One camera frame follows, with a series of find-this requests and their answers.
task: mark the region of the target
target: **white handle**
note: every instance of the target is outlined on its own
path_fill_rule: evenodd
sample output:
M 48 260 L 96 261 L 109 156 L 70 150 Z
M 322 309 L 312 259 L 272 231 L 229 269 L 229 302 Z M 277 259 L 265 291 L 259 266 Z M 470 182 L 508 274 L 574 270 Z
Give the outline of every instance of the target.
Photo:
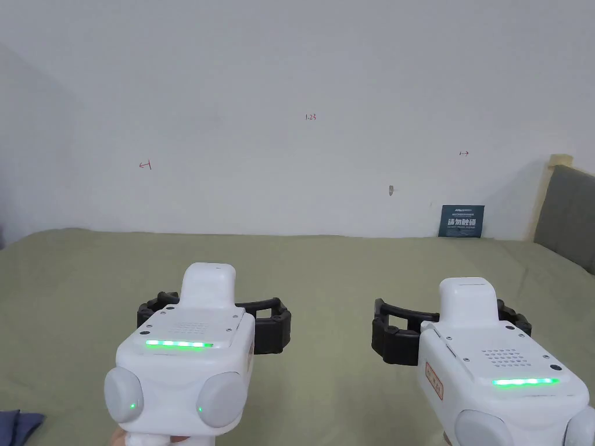
M 180 307 L 235 307 L 236 270 L 224 263 L 193 263 L 182 279 Z
M 191 436 L 178 443 L 170 443 L 169 435 L 126 434 L 126 446 L 215 446 L 214 436 Z
M 215 446 L 214 436 L 191 436 L 189 439 L 179 443 L 174 443 L 173 446 Z

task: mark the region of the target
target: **blue fabric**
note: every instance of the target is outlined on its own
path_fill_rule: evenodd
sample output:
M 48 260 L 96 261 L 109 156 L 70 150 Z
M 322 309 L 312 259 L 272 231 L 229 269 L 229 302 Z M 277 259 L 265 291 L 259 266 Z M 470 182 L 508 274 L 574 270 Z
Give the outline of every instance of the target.
M 35 429 L 43 423 L 44 418 L 40 413 L 20 413 L 10 446 L 23 446 Z
M 0 412 L 0 446 L 12 446 L 18 410 Z
M 40 413 L 0 412 L 0 446 L 23 446 L 43 423 Z

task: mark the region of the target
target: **red label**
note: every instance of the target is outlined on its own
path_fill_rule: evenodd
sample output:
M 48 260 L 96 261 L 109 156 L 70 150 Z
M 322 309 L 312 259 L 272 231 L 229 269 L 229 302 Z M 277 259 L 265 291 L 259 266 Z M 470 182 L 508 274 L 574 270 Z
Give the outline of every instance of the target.
M 444 386 L 442 385 L 442 381 L 438 378 L 438 375 L 436 375 L 436 372 L 428 363 L 425 363 L 425 377 L 428 378 L 428 381 L 436 391 L 438 398 L 443 399 Z

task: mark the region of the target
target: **dark blue sign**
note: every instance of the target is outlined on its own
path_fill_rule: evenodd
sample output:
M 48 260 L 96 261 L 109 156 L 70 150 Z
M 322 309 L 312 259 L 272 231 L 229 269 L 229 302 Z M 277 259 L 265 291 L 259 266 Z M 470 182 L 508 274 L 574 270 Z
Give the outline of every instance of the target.
M 481 237 L 484 206 L 442 206 L 438 237 Z

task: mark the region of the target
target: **round white knob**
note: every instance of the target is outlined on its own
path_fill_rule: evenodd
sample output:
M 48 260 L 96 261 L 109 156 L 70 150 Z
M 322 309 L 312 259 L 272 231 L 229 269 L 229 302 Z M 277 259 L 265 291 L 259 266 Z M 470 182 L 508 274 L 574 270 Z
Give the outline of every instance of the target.
M 595 409 L 587 406 L 568 422 L 564 446 L 593 446 Z
M 514 446 L 512 435 L 501 419 L 476 410 L 464 410 L 455 422 L 461 446 Z
M 222 428 L 242 414 L 247 397 L 248 389 L 238 373 L 221 373 L 206 380 L 196 409 L 207 426 Z
M 116 423 L 137 419 L 143 411 L 143 391 L 134 373 L 122 367 L 111 369 L 104 383 L 105 405 Z

